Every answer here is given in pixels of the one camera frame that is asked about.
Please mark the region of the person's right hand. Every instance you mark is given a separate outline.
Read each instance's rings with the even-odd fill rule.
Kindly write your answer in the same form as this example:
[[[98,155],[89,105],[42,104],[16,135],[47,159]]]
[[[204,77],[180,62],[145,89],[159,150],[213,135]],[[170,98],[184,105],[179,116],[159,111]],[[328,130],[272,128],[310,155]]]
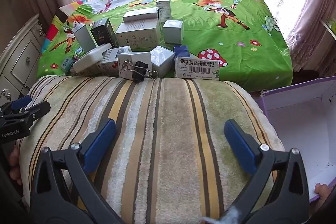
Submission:
[[[315,185],[314,191],[319,195],[319,202],[324,203],[328,196],[331,194],[333,188],[328,187],[326,184],[317,183]]]

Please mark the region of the person's left hand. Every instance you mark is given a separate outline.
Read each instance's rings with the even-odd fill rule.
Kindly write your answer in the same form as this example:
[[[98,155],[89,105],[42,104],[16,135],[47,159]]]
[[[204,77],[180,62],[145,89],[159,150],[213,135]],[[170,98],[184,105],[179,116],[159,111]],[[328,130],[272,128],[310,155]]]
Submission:
[[[19,148],[17,145],[13,146],[13,150],[8,156],[8,162],[10,165],[10,177],[14,181],[18,183],[18,185],[22,185],[22,179],[21,179],[21,170],[19,166]]]

